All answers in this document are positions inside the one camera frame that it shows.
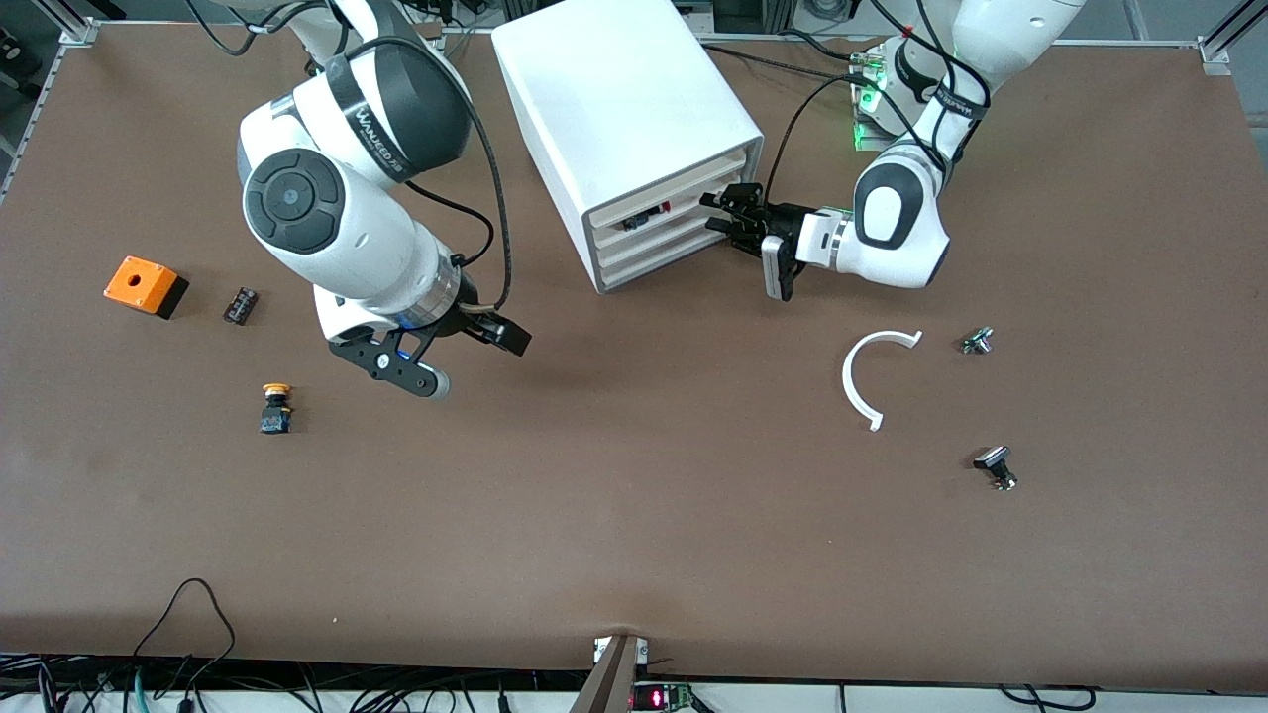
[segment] electronic component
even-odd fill
[[[995,334],[995,330],[981,327],[960,341],[960,351],[965,354],[989,354],[990,335],[993,334]]]
[[[637,684],[630,694],[630,710],[681,710],[691,705],[691,686],[686,684]]]
[[[661,213],[668,213],[668,212],[670,212],[668,200],[661,203],[659,206],[652,206],[647,211],[643,211],[642,213],[634,213],[633,216],[621,221],[621,230],[638,230],[644,225],[647,225],[647,222],[652,219],[652,216],[658,216]]]
[[[224,321],[235,325],[245,325],[247,316],[251,315],[251,310],[255,308],[255,303],[259,299],[260,296],[254,289],[245,287],[238,289],[237,297],[224,308]]]
[[[1017,487],[1017,476],[1004,463],[1004,459],[1011,454],[1012,450],[1007,445],[997,445],[974,458],[973,467],[981,471],[990,471],[992,477],[995,480],[995,490],[1013,490]]]
[[[290,433],[290,386],[264,384],[264,411],[260,414],[260,433],[276,435]]]
[[[171,269],[128,255],[103,294],[138,312],[170,320],[186,289],[189,282]]]

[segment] brown mat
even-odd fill
[[[718,61],[768,161],[813,81]],[[1052,49],[946,192],[933,287],[810,271],[781,304],[720,246],[596,296],[477,37],[534,341],[439,343],[441,403],[331,356],[243,225],[237,123],[302,63],[183,25],[68,52],[0,208],[0,650],[128,652],[199,575],[250,657],[581,667],[629,628],[676,672],[1268,689],[1268,184],[1196,52]],[[848,204],[847,115],[806,112],[776,199]],[[422,183],[493,214],[477,145]],[[189,278],[171,322],[101,297],[129,252]],[[861,355],[869,433],[839,372],[880,329],[924,339]],[[271,381],[294,435],[255,433]],[[1011,494],[969,468],[1000,443]],[[178,609],[153,653],[223,646]]]

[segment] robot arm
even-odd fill
[[[449,381],[422,362],[459,331],[522,355],[530,335],[478,306],[463,261],[387,189],[462,155],[472,127],[454,67],[389,0],[336,0],[366,44],[242,119],[242,209],[270,254],[313,284],[331,351],[418,396]],[[375,334],[387,332],[383,339]],[[401,349],[401,336],[420,345]]]
[[[737,200],[739,193],[729,200],[727,194],[706,197],[706,204],[727,209],[733,217],[737,211],[744,212],[752,223],[757,216],[760,225],[748,226],[749,233],[757,231],[795,246],[784,265],[772,264],[779,259],[775,242],[763,251],[767,293],[789,299],[791,278],[772,285],[771,275],[795,277],[800,265],[852,273],[894,287],[929,284],[950,246],[937,208],[950,167],[985,115],[989,96],[1033,63],[1082,5],[1083,0],[964,0],[951,36],[956,58],[971,70],[951,63],[914,123],[914,132],[902,134],[858,176],[853,212],[784,204],[779,208],[785,213],[790,208],[804,212],[801,223],[789,230],[786,219],[782,226],[765,219],[762,213],[767,211],[760,208],[760,197],[756,203]],[[720,221],[711,227],[727,231],[734,244],[742,223]],[[781,230],[767,230],[771,227]]]

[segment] white c-shaped plastic part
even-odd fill
[[[903,334],[900,331],[872,332],[860,339],[858,344],[850,350],[850,354],[846,354],[846,362],[841,365],[841,383],[846,387],[846,397],[850,398],[850,405],[853,406],[856,411],[862,414],[865,419],[871,421],[871,430],[880,428],[880,422],[885,415],[869,406],[867,402],[864,401],[864,397],[858,396],[858,389],[855,388],[855,354],[858,354],[858,350],[865,344],[871,344],[874,341],[896,341],[898,344],[910,349],[915,346],[917,341],[921,341],[921,336],[923,334],[924,332],[919,331],[915,334]]]

